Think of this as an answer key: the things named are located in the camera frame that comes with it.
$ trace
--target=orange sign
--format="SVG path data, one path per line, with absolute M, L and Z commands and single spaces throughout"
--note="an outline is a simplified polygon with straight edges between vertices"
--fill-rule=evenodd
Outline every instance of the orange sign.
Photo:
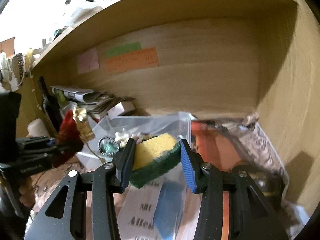
M 107 73 L 123 73 L 128 70 L 159 67 L 156 48 L 140 49 L 106 59 Z

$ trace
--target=yellow sponge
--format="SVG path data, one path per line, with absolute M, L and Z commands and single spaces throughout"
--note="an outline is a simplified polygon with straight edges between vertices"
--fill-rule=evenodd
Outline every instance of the yellow sponge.
M 138 144 L 130 182 L 143 187 L 178 165 L 180 155 L 180 144 L 167 133 Z

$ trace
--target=sticky note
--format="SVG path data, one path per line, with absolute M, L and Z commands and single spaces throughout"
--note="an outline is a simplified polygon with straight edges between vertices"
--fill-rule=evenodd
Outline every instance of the sticky note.
M 89 49 L 85 53 L 77 56 L 78 74 L 90 72 L 99 68 L 97 49 Z
M 140 42 L 125 44 L 119 47 L 111 48 L 107 50 L 106 57 L 115 57 L 121 54 L 129 53 L 135 50 L 140 50 L 141 44 Z
M 106 60 L 107 73 L 123 73 L 128 70 L 159 67 L 156 48 L 140 49 Z

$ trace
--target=metal screw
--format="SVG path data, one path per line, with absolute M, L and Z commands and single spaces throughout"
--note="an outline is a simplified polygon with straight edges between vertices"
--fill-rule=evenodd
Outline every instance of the metal screw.
M 105 168 L 105 169 L 111 169 L 111 168 L 113 168 L 113 166 L 114 166 L 113 163 L 106 163 L 106 164 L 104 165 L 104 168 Z
M 74 177 L 77 174 L 78 174 L 78 171 L 76 171 L 76 170 L 69 171 L 69 173 L 68 173 L 69 177 Z
M 205 170 L 211 169 L 212 164 L 211 163 L 203 163 L 202 164 L 202 168 L 204 168 Z
M 243 177 L 243 178 L 248 175 L 245 171 L 239 171 L 238 174 L 240 177 Z

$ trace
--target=wine bottle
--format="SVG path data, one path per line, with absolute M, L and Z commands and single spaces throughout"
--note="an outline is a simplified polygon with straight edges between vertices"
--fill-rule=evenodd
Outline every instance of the wine bottle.
M 39 77 L 38 85 L 42 93 L 41 109 L 58 133 L 62 123 L 58 100 L 49 94 L 43 76 Z

